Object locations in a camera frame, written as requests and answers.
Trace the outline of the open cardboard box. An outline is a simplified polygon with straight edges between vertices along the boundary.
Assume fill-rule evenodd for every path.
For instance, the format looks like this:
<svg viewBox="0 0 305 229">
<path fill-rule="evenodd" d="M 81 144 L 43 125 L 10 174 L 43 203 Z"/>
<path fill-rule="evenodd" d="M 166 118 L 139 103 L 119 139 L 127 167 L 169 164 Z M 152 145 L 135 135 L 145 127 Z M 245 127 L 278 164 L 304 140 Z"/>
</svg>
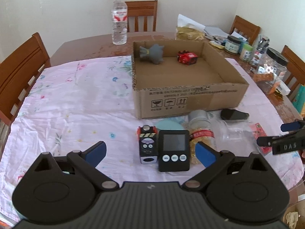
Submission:
<svg viewBox="0 0 305 229">
<path fill-rule="evenodd" d="M 163 62 L 155 65 L 139 57 L 140 46 L 164 46 Z M 179 51 L 198 56 L 193 65 L 177 60 Z M 177 116 L 194 110 L 238 107 L 248 82 L 209 43 L 183 40 L 135 41 L 132 88 L 136 118 Z"/>
</svg>

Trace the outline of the black wooden toy train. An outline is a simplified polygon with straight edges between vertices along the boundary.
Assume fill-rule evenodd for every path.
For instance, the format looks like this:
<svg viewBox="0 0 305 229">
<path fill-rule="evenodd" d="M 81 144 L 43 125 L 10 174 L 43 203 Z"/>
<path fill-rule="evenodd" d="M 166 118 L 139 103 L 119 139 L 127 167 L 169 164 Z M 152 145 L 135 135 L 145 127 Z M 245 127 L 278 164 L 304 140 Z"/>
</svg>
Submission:
<svg viewBox="0 0 305 229">
<path fill-rule="evenodd" d="M 158 159 L 158 137 L 155 126 L 143 125 L 137 129 L 141 164 L 156 163 Z"/>
</svg>

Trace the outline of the large clear snack jar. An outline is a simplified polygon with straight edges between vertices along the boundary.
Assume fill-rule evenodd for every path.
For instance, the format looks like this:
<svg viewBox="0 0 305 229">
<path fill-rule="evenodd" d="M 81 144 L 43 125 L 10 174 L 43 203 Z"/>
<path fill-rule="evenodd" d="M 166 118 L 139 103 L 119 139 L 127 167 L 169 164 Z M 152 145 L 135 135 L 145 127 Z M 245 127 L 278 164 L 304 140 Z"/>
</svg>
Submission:
<svg viewBox="0 0 305 229">
<path fill-rule="evenodd" d="M 267 95 L 275 92 L 287 72 L 288 59 L 268 48 L 258 62 L 253 81 Z"/>
</svg>

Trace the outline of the green label white container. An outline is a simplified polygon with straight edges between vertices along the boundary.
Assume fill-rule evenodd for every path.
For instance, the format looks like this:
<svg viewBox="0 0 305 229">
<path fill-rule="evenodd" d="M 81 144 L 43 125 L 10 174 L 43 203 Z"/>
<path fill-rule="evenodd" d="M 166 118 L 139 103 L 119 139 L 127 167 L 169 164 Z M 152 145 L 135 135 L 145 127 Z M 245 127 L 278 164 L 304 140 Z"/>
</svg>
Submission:
<svg viewBox="0 0 305 229">
<path fill-rule="evenodd" d="M 243 61 L 248 61 L 252 53 L 253 47 L 249 44 L 243 44 L 239 58 Z"/>
</svg>

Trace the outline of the wooden chair far left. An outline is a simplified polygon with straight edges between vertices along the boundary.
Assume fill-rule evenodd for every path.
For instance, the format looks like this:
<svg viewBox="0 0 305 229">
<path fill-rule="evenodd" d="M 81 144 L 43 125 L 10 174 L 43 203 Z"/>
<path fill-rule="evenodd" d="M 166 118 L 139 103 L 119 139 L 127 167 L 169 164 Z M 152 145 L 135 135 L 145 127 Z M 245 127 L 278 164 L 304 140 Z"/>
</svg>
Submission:
<svg viewBox="0 0 305 229">
<path fill-rule="evenodd" d="M 10 126 L 17 116 L 24 91 L 28 94 L 42 71 L 51 67 L 50 57 L 39 33 L 19 46 L 1 63 L 1 121 Z"/>
</svg>

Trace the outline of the black digital timer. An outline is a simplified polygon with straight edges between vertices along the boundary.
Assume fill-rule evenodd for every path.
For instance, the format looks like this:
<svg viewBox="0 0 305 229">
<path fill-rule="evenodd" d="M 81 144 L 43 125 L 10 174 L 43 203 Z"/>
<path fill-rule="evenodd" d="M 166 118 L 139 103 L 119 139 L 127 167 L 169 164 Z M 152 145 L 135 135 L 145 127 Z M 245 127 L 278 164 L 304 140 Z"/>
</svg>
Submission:
<svg viewBox="0 0 305 229">
<path fill-rule="evenodd" d="M 158 171 L 187 172 L 190 169 L 188 130 L 160 130 L 158 135 Z"/>
</svg>

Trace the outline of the clear plastic jar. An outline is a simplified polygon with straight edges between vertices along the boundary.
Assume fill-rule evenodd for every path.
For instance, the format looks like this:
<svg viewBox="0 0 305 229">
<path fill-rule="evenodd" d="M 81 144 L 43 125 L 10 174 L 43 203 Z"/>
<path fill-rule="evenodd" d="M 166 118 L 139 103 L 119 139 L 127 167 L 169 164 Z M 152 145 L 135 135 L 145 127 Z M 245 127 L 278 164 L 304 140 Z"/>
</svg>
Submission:
<svg viewBox="0 0 305 229">
<path fill-rule="evenodd" d="M 214 120 L 212 123 L 216 148 L 220 152 L 228 150 L 236 156 L 247 157 L 259 152 L 254 124 L 249 121 Z"/>
</svg>

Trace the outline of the clear water bottle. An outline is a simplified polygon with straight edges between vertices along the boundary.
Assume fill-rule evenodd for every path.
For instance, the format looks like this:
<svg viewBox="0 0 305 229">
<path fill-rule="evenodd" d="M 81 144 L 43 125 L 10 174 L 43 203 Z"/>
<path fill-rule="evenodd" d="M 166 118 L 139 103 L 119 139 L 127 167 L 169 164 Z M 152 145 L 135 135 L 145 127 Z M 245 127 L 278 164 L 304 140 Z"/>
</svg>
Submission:
<svg viewBox="0 0 305 229">
<path fill-rule="evenodd" d="M 123 45 L 127 42 L 128 6 L 124 0 L 115 0 L 112 8 L 112 42 Z"/>
</svg>

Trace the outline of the capsule bottle with red label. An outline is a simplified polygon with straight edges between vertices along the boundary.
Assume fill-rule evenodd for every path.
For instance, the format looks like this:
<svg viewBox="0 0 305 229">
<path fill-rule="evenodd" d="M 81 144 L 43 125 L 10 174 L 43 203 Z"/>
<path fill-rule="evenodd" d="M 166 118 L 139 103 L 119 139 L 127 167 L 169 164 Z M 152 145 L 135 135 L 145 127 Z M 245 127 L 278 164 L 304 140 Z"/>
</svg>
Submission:
<svg viewBox="0 0 305 229">
<path fill-rule="evenodd" d="M 191 163 L 200 164 L 195 156 L 195 145 L 203 142 L 214 150 L 217 150 L 214 132 L 208 118 L 208 114 L 204 110 L 195 110 L 188 115 L 188 129 L 190 132 L 190 154 Z"/>
</svg>

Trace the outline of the wooden chair far right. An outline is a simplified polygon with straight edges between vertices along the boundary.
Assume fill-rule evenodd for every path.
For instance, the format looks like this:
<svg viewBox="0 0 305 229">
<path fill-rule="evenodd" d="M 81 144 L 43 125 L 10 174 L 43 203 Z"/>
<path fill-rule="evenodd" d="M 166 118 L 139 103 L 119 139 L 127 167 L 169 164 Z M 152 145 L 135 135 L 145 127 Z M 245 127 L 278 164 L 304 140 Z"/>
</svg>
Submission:
<svg viewBox="0 0 305 229">
<path fill-rule="evenodd" d="M 232 34 L 234 31 L 242 34 L 245 38 L 247 38 L 247 42 L 252 45 L 258 37 L 261 28 L 236 15 L 229 34 Z"/>
</svg>

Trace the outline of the clear pen holder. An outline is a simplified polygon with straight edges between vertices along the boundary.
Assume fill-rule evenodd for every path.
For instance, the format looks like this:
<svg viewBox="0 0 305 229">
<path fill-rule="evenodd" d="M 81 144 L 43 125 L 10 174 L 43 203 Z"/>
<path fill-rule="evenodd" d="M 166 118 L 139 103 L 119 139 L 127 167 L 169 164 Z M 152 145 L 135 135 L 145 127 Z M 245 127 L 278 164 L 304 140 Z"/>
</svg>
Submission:
<svg viewBox="0 0 305 229">
<path fill-rule="evenodd" d="M 258 65 L 261 56 L 266 52 L 269 47 L 270 39 L 269 37 L 259 34 L 258 39 L 252 50 L 249 63 L 250 65 L 256 67 Z"/>
</svg>

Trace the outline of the wooden chair right edge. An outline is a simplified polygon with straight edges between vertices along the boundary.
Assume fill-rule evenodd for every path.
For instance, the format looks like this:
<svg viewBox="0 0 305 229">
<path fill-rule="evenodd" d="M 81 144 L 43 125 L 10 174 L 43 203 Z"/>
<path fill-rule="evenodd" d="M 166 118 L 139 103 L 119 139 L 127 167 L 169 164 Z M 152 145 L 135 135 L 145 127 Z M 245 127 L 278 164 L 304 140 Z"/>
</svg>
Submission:
<svg viewBox="0 0 305 229">
<path fill-rule="evenodd" d="M 287 45 L 284 46 L 281 54 L 288 60 L 287 77 L 285 77 L 284 83 L 291 90 L 287 97 L 292 101 L 297 95 L 300 85 L 304 85 L 304 61 Z"/>
</svg>

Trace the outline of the wooden chair behind table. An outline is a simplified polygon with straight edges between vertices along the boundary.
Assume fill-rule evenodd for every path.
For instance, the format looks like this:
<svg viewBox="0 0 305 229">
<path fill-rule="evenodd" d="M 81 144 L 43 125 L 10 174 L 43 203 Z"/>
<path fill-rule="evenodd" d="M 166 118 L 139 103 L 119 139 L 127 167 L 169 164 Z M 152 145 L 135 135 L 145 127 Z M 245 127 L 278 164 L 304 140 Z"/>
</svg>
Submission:
<svg viewBox="0 0 305 229">
<path fill-rule="evenodd" d="M 158 1 L 129 1 L 128 17 L 134 18 L 134 31 L 139 32 L 139 17 L 143 17 L 143 31 L 148 31 L 148 18 L 153 17 L 152 30 L 156 31 Z"/>
</svg>

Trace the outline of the light blue round case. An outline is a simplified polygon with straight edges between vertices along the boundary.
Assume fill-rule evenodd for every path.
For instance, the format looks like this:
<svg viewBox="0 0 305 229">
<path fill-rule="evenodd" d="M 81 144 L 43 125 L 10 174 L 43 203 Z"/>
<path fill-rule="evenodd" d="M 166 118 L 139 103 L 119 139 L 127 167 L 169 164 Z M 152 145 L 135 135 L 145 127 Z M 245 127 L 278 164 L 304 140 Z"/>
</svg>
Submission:
<svg viewBox="0 0 305 229">
<path fill-rule="evenodd" d="M 163 119 L 156 123 L 155 127 L 158 130 L 184 130 L 184 127 L 170 119 Z"/>
</svg>

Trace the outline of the gold tissue pack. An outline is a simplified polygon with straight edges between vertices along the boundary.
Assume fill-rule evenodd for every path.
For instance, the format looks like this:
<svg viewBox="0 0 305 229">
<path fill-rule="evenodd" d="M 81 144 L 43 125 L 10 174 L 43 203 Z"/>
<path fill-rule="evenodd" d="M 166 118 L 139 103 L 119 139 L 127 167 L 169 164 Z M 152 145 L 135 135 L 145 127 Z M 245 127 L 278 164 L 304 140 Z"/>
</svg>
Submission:
<svg viewBox="0 0 305 229">
<path fill-rule="evenodd" d="M 179 14 L 177 18 L 175 39 L 203 41 L 205 39 L 205 26 Z"/>
</svg>

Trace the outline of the red wooden toy train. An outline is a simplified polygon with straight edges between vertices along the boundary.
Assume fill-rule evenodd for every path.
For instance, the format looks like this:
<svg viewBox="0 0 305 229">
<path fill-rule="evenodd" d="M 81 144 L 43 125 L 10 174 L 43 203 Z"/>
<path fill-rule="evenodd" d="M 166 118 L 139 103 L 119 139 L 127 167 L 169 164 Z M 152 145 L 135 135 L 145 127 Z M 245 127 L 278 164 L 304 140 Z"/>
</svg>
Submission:
<svg viewBox="0 0 305 229">
<path fill-rule="evenodd" d="M 198 56 L 189 51 L 179 51 L 177 53 L 177 60 L 178 62 L 184 65 L 193 65 L 197 62 Z"/>
</svg>

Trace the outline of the pink bear card pack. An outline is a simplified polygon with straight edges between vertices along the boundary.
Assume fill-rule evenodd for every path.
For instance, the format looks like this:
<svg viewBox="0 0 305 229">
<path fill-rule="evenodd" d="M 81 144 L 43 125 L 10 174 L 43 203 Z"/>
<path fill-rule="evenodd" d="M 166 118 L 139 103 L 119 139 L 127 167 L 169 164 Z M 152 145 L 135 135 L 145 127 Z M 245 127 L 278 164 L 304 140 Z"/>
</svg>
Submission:
<svg viewBox="0 0 305 229">
<path fill-rule="evenodd" d="M 263 127 L 261 126 L 260 123 L 252 123 L 249 125 L 249 128 L 252 131 L 252 134 L 255 138 L 255 140 L 257 140 L 260 136 L 267 136 L 267 134 L 265 133 Z M 258 151 L 263 155 L 266 156 L 267 154 L 272 152 L 272 148 L 271 147 L 267 147 L 267 146 L 258 146 Z"/>
</svg>

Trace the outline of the black teardrop-shaped object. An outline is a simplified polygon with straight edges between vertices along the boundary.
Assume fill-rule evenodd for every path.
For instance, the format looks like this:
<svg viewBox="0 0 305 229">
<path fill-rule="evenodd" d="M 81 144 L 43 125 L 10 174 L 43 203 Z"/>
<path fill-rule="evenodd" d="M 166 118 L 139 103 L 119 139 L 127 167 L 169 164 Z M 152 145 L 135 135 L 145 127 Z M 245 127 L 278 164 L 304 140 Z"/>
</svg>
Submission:
<svg viewBox="0 0 305 229">
<path fill-rule="evenodd" d="M 249 113 L 241 112 L 236 109 L 223 109 L 220 113 L 222 120 L 247 120 Z"/>
</svg>

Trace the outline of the grey plush toy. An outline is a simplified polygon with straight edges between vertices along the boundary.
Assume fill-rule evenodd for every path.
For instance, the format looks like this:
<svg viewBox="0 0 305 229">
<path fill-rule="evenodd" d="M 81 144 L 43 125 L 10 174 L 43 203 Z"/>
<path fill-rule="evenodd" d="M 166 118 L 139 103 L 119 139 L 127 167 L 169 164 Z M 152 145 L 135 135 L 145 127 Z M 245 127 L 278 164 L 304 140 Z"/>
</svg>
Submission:
<svg viewBox="0 0 305 229">
<path fill-rule="evenodd" d="M 164 46 L 154 44 L 150 48 L 140 46 L 139 57 L 141 60 L 147 60 L 155 65 L 163 62 L 163 50 Z"/>
</svg>

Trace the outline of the black-lid glass jar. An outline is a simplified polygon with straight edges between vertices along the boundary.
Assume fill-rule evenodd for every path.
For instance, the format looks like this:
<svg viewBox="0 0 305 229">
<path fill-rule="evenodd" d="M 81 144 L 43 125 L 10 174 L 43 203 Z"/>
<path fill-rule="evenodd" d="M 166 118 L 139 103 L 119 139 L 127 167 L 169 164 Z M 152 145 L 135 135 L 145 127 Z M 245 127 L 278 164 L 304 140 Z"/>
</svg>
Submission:
<svg viewBox="0 0 305 229">
<path fill-rule="evenodd" d="M 241 39 L 232 35 L 228 35 L 224 49 L 229 53 L 237 54 L 241 46 L 241 43 L 242 43 Z"/>
</svg>

